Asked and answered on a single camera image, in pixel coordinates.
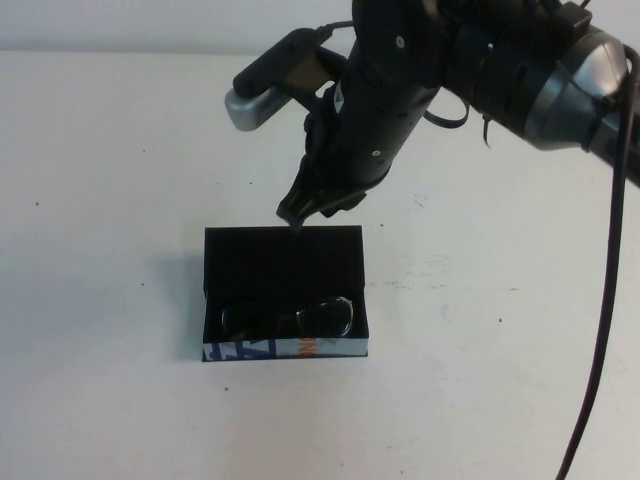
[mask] white wall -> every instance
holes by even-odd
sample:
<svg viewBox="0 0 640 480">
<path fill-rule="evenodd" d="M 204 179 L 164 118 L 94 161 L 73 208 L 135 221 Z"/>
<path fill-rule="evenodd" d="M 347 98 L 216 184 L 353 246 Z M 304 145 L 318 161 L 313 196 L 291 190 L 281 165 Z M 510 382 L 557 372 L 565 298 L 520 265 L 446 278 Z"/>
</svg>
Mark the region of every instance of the white wall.
<svg viewBox="0 0 640 480">
<path fill-rule="evenodd" d="M 640 1 L 590 8 L 596 25 L 640 48 Z M 350 13 L 350 0 L 0 0 L 0 49 L 256 54 Z M 340 33 L 333 46 L 352 40 Z"/>
</svg>

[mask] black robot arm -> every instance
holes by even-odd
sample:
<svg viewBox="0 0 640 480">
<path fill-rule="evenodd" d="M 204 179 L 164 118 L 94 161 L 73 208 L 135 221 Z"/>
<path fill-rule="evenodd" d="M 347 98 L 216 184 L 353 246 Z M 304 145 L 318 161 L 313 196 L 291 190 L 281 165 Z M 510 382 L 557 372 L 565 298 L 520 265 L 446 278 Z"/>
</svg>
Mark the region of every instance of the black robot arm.
<svg viewBox="0 0 640 480">
<path fill-rule="evenodd" d="M 353 22 L 296 30 L 239 74 L 227 108 L 242 130 L 291 98 L 309 110 L 306 154 L 278 208 L 293 228 L 358 205 L 440 88 L 536 148 L 581 147 L 612 164 L 626 56 L 591 18 L 559 0 L 354 0 Z M 351 25 L 348 59 L 321 46 Z M 629 172 L 640 185 L 637 130 Z"/>
</svg>

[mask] black cable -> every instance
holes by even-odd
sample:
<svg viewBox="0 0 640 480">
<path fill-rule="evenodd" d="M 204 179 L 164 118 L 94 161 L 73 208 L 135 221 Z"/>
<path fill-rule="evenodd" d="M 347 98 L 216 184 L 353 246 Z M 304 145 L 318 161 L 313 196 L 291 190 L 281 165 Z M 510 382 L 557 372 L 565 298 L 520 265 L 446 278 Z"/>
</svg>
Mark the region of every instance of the black cable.
<svg viewBox="0 0 640 480">
<path fill-rule="evenodd" d="M 596 338 L 593 363 L 589 374 L 589 383 L 580 409 L 580 415 L 573 430 L 569 446 L 562 460 L 560 471 L 556 480 L 565 480 L 571 463 L 576 455 L 580 440 L 591 415 L 591 410 L 596 401 L 604 359 L 607 353 L 609 332 L 616 297 L 618 283 L 618 266 L 620 264 L 620 243 L 622 240 L 622 219 L 624 211 L 624 189 L 627 178 L 627 163 L 631 144 L 631 132 L 635 113 L 638 83 L 640 81 L 640 56 L 634 50 L 625 45 L 627 59 L 631 62 L 631 72 L 627 76 L 622 96 L 622 113 L 620 115 L 620 130 L 616 148 L 616 159 L 613 168 L 613 185 L 611 190 L 611 217 L 609 222 L 609 246 L 607 252 L 607 268 L 604 280 L 604 293 L 602 296 L 602 309 L 600 312 L 600 324 Z"/>
<path fill-rule="evenodd" d="M 335 22 L 335 23 L 329 23 L 328 25 L 325 25 L 324 27 L 321 28 L 328 28 L 330 30 L 337 30 L 339 28 L 351 28 L 353 27 L 353 20 L 348 20 L 345 22 Z"/>
<path fill-rule="evenodd" d="M 429 110 L 424 112 L 423 117 L 428 122 L 433 123 L 436 127 L 446 128 L 448 130 L 455 130 L 457 128 L 463 127 L 467 123 L 467 120 L 469 120 L 469 112 L 471 110 L 471 106 L 464 100 L 462 100 L 462 104 L 464 105 L 464 109 L 465 109 L 465 114 L 464 114 L 464 117 L 462 118 L 457 118 L 455 120 L 452 120 L 449 118 L 442 118 L 442 117 L 439 117 L 438 115 L 434 115 Z"/>
</svg>

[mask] white surface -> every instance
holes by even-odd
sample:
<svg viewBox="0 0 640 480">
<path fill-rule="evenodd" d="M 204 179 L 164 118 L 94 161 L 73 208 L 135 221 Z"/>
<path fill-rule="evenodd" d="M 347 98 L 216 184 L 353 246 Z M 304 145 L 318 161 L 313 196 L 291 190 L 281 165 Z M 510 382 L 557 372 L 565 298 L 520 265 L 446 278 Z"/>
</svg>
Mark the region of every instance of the white surface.
<svg viewBox="0 0 640 480">
<path fill-rule="evenodd" d="M 279 224 L 303 151 L 301 108 L 225 117 L 248 62 L 0 55 L 0 478 L 554 478 L 610 169 L 423 123 L 359 208 L 312 222 L 364 226 L 370 357 L 201 364 L 203 230 Z M 640 475 L 637 188 L 627 213 L 574 479 Z"/>
<path fill-rule="evenodd" d="M 640 44 L 640 2 L 589 8 L 599 28 Z M 350 17 L 350 0 L 0 0 L 0 49 L 258 54 L 294 28 Z M 336 36 L 348 51 L 354 37 Z"/>
</svg>

